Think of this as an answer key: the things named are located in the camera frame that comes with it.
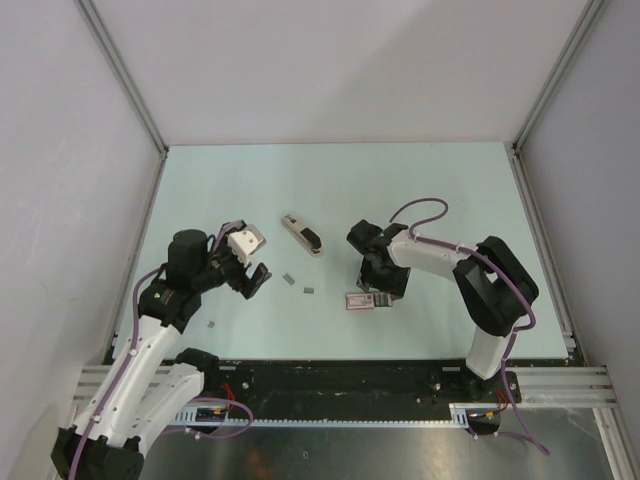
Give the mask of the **beige black stapler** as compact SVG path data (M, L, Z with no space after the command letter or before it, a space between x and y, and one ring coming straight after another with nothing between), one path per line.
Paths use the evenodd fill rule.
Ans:
M319 258L324 254L321 237L300 218L285 215L282 225L309 255Z

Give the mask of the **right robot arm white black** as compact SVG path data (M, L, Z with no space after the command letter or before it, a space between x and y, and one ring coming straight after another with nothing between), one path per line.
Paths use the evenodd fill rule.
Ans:
M421 270L453 282L475 332L465 365L451 380L431 385L451 388L462 399L484 401L506 378L506 362L521 331L537 319L533 302L539 288L499 237L465 246L418 235L413 226L392 223L382 229L366 220L351 227L347 242L362 256L356 285L365 296L404 297L410 274Z

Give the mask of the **red white staple box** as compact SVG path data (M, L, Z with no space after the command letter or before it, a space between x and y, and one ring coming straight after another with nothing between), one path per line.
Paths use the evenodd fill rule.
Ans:
M393 296L384 292L349 293L345 296L348 311L366 311L393 306Z

